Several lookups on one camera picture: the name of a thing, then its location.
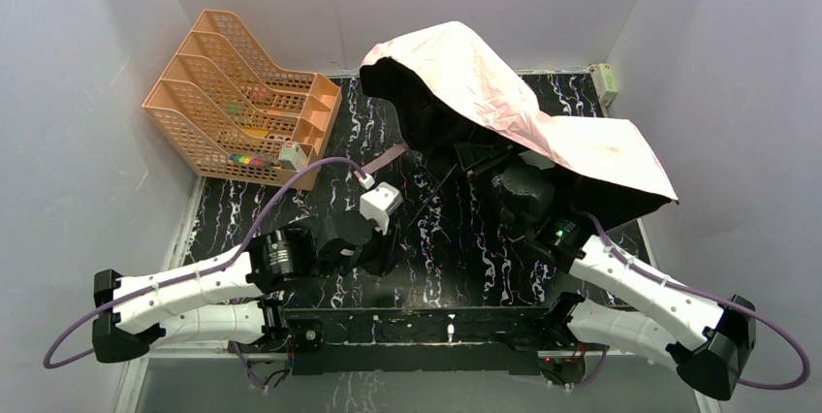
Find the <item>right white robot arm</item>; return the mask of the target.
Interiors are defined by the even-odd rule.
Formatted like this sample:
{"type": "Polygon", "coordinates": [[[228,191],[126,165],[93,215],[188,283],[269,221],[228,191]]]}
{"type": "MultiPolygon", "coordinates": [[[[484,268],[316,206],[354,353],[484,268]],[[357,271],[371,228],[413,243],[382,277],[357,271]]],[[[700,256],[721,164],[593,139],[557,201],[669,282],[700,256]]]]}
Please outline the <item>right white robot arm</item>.
{"type": "Polygon", "coordinates": [[[578,186],[533,166],[493,175],[501,222],[537,259],[630,305],[617,310],[564,293],[546,325],[570,343],[599,344],[672,369],[693,390],[728,400],[755,345],[750,311],[735,296],[714,302],[637,261],[609,241],[598,218],[576,205],[578,186]]]}

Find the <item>pink and black folding umbrella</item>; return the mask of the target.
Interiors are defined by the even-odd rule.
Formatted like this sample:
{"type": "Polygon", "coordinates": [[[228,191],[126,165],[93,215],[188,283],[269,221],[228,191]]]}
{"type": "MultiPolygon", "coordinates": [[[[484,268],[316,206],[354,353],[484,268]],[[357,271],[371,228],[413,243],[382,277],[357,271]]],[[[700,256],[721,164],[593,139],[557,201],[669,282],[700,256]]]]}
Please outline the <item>pink and black folding umbrella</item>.
{"type": "Polygon", "coordinates": [[[450,21],[374,46],[364,95],[390,102],[406,145],[425,156],[499,136],[583,177],[580,205],[610,229],[678,201],[629,120],[549,115],[535,92],[470,27],[450,21]]]}

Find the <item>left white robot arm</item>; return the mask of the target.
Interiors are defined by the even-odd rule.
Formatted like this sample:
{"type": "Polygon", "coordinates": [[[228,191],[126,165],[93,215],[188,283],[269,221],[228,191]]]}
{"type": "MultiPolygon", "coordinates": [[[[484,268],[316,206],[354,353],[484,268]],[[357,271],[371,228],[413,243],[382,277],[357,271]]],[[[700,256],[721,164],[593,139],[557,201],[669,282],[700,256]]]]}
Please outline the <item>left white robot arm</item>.
{"type": "Polygon", "coordinates": [[[102,312],[92,324],[96,360],[135,360],[168,344],[231,341],[276,348],[290,328],[276,295],[332,273],[383,275],[400,228],[349,210],[309,216],[215,257],[152,275],[95,276],[102,312]]]}

